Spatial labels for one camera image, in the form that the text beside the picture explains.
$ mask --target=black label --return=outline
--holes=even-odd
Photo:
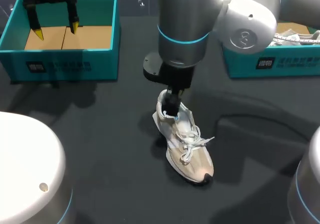
[[[26,65],[31,73],[45,73],[46,69],[41,61],[27,61]]]
[[[269,57],[269,58],[259,58],[258,63],[255,67],[256,70],[265,70],[265,69],[271,69],[272,66],[275,63],[275,58],[274,57]]]

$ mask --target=sneaker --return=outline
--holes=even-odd
[[[170,165],[184,178],[205,183],[213,177],[214,165],[206,149],[212,140],[202,139],[200,129],[195,125],[192,112],[181,103],[176,117],[162,112],[162,102],[167,90],[163,90],[152,115],[160,133],[166,138],[166,157]]]

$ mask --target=silver cylinder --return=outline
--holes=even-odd
[[[295,224],[320,223],[320,129],[299,164],[287,200]]]
[[[164,62],[190,67],[206,53],[222,0],[159,0],[159,54]]]

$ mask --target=table surface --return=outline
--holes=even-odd
[[[0,110],[42,121],[65,148],[77,224],[287,223],[287,191],[319,126],[320,80],[231,80],[211,36],[183,97],[202,136],[216,137],[214,180],[196,187],[167,162],[152,119],[165,86],[142,65],[158,49],[157,18],[121,17],[121,26],[116,82],[10,85],[0,67]]]

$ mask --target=cardboard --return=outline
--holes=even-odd
[[[75,35],[67,28],[62,49],[109,49],[111,38],[112,26],[83,26]]]
[[[66,27],[42,28],[44,38],[42,41],[33,30],[30,30],[24,50],[61,50],[65,32]]]
[[[279,23],[277,26],[276,32],[278,34],[281,34],[289,29],[292,29],[296,33],[302,34],[302,35],[309,35],[310,34],[310,32],[306,26],[295,24],[295,23]]]

